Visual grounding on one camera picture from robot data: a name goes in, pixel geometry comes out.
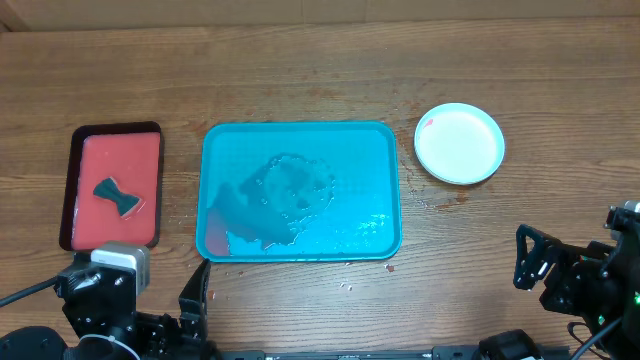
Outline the dark green sponge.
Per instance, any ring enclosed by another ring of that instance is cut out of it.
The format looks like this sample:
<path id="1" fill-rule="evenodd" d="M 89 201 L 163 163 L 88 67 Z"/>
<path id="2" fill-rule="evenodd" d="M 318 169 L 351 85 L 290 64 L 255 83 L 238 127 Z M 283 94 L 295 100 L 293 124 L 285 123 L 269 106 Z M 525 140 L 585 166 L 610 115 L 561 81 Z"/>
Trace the dark green sponge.
<path id="1" fill-rule="evenodd" d="M 129 217 L 142 205 L 140 197 L 123 192 L 113 177 L 98 183 L 93 190 L 93 195 L 112 202 L 121 218 Z"/>

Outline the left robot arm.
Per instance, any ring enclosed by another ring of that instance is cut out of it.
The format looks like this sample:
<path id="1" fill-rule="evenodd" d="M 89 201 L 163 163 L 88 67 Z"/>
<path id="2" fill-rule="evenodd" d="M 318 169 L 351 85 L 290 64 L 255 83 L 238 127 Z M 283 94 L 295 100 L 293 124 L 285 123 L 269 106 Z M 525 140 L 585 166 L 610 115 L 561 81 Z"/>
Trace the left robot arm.
<path id="1" fill-rule="evenodd" d="M 76 253 L 53 278 L 1 300 L 3 306 L 46 288 L 63 300 L 62 311 L 79 343 L 66 344 L 53 329 L 30 326 L 1 338 L 3 359 L 211 360 L 223 357 L 208 339 L 207 300 L 211 263 L 202 261 L 178 297 L 180 316 L 137 310 L 150 283 L 145 246 L 110 242 Z"/>

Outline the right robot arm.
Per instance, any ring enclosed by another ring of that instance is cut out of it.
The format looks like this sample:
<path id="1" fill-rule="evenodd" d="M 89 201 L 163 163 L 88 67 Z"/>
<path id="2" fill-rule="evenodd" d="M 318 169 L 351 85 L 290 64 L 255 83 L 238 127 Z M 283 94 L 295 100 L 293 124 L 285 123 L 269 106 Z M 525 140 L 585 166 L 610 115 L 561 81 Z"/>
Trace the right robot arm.
<path id="1" fill-rule="evenodd" d="M 590 351 L 601 359 L 639 357 L 639 203 L 609 208 L 604 227 L 613 245 L 586 247 L 561 242 L 522 224 L 516 231 L 513 284 L 531 290 L 542 282 L 539 301 L 550 312 L 580 317 L 567 330 L 586 327 L 591 336 L 574 351 L 536 344 L 518 329 L 479 342 L 474 359 L 578 359 Z"/>

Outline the light blue plate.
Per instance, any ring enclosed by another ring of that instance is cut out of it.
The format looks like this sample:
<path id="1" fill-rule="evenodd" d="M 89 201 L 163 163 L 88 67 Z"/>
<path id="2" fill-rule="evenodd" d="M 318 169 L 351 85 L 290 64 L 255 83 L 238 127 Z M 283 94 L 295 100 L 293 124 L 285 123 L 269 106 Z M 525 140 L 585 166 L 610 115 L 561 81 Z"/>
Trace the light blue plate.
<path id="1" fill-rule="evenodd" d="M 416 125 L 413 145 L 430 175 L 460 186 L 487 180 L 506 154 L 506 141 L 494 118 L 465 103 L 441 104 L 426 112 Z"/>

